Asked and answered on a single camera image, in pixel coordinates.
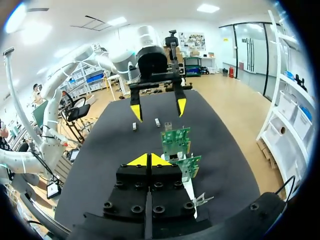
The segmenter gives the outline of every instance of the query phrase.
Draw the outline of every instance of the black work surface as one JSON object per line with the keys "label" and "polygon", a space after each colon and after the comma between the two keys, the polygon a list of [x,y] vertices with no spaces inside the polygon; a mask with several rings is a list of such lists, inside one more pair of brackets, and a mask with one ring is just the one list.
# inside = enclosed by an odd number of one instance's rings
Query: black work surface
{"label": "black work surface", "polygon": [[[184,92],[187,102],[182,117],[173,92],[141,97],[143,123],[131,111],[130,99],[107,106],[68,174],[55,211],[58,222],[72,229],[73,224],[84,222],[84,212],[102,216],[120,164],[144,153],[161,156],[166,122],[172,123],[172,129],[190,127],[190,151],[202,156],[192,180],[194,193],[214,199],[198,207],[198,219],[219,223],[260,196],[248,162],[219,116],[198,92]],[[156,127],[155,118],[161,127]],[[137,132],[133,132],[134,122]]]}

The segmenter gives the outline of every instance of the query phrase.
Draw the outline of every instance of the wooden floor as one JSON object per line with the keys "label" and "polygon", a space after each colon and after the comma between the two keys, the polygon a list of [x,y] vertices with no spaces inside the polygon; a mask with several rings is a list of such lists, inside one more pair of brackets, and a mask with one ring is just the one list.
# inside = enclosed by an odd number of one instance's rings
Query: wooden floor
{"label": "wooden floor", "polygon": [[[189,77],[186,80],[187,84],[192,83],[193,89],[205,98],[233,135],[252,169],[260,193],[275,192],[279,189],[283,184],[280,172],[278,169],[271,169],[270,163],[256,143],[256,137],[271,103],[244,83],[234,78],[223,77],[221,74]],[[119,100],[121,93],[116,92],[117,88],[118,86],[113,86],[112,89],[116,100],[121,101]],[[95,91],[93,94],[97,100],[91,106],[87,117],[84,117],[89,122],[95,122],[94,118],[99,118],[107,105],[113,101],[110,89]],[[60,127],[58,131],[64,135],[68,133],[72,137],[68,128]],[[36,187],[34,189],[46,199],[45,191]],[[50,216],[54,216],[51,209],[44,207],[42,209]]]}

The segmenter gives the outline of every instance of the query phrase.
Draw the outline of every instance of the green circuit board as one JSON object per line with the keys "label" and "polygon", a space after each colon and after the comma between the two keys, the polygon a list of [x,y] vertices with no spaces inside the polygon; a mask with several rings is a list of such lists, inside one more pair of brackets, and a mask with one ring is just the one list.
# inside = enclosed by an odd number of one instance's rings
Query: green circuit board
{"label": "green circuit board", "polygon": [[169,160],[171,164],[177,164],[182,172],[182,181],[187,182],[190,178],[194,178],[199,170],[198,162],[201,156],[190,157],[186,159]]}
{"label": "green circuit board", "polygon": [[190,127],[161,132],[162,148],[166,159],[180,152],[182,155],[189,153],[191,145],[189,132]]}

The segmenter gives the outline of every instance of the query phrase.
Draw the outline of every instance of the office chair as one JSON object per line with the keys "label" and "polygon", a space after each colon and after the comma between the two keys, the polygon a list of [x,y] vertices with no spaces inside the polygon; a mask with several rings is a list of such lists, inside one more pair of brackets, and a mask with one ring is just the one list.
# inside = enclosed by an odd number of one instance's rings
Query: office chair
{"label": "office chair", "polygon": [[[73,98],[66,91],[62,91],[62,96],[66,96],[68,98],[68,106],[64,109],[64,111],[63,111],[64,114],[61,114],[61,115],[64,118],[66,125],[69,127],[70,131],[75,136],[75,138],[80,143],[82,143],[84,141],[84,137],[81,132],[83,132],[83,130],[87,130],[89,133],[90,130],[89,130],[88,126],[92,125],[93,123],[85,124],[81,118],[87,116],[91,105],[86,104],[85,97],[81,97],[77,100],[73,100]],[[76,106],[77,103],[79,103],[81,100],[83,100],[83,105]],[[81,121],[81,123],[83,125],[83,127],[81,129],[78,129],[77,126],[75,125],[76,120]]]}

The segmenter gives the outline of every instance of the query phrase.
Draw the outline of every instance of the ceiling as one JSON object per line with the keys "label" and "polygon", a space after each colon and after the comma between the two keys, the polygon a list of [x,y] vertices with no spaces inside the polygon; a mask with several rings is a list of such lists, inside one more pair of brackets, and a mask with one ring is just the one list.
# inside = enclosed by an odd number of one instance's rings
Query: ceiling
{"label": "ceiling", "polygon": [[[89,18],[85,16],[91,16],[103,22],[123,16],[127,19],[126,24],[188,18],[210,21],[221,26],[232,18],[265,15],[271,8],[271,3],[267,0],[204,0],[203,3],[220,7],[220,10],[213,14],[198,12],[197,8],[202,2],[194,0],[117,0],[112,1],[112,4],[106,0],[33,0],[28,8],[49,8],[49,10],[28,12],[19,30],[7,35],[1,51],[15,47],[12,56],[12,72],[13,80],[19,79],[17,84],[19,90],[32,83],[43,82],[45,74],[37,75],[37,72],[59,62],[60,59],[54,57],[58,50],[74,49],[116,28],[112,26],[96,31],[71,27],[88,23]],[[34,21],[49,24],[52,30],[43,42],[25,46],[21,40],[22,30],[29,22]],[[0,99],[8,93],[5,68],[0,64]]]}

